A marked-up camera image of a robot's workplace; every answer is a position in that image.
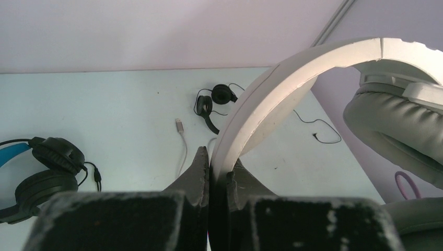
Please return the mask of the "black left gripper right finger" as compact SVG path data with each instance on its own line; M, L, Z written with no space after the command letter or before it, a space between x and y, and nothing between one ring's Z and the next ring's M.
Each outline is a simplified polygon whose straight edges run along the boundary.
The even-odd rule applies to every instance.
M386 210L372 200L279 197L240 162L227 174L230 250L402 250Z

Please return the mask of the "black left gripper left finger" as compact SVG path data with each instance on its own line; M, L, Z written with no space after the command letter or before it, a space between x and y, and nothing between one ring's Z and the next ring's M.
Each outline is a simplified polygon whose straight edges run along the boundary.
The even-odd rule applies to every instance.
M43 207L25 250L207 250L209 157L162 191L63 192Z

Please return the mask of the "white gaming headset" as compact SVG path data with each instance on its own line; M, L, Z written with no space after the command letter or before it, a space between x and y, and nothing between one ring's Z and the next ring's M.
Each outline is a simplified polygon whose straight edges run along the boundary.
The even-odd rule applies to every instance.
M324 145L289 126L277 149L271 135L309 94L333 119L343 142ZM363 161L390 164L442 188L442 52L399 38L355 38L301 51L269 68L239 96L215 143L208 234L213 250L230 250L227 174L237 162L279 197L364 198L387 211L402 250L442 250L442 197L386 202Z

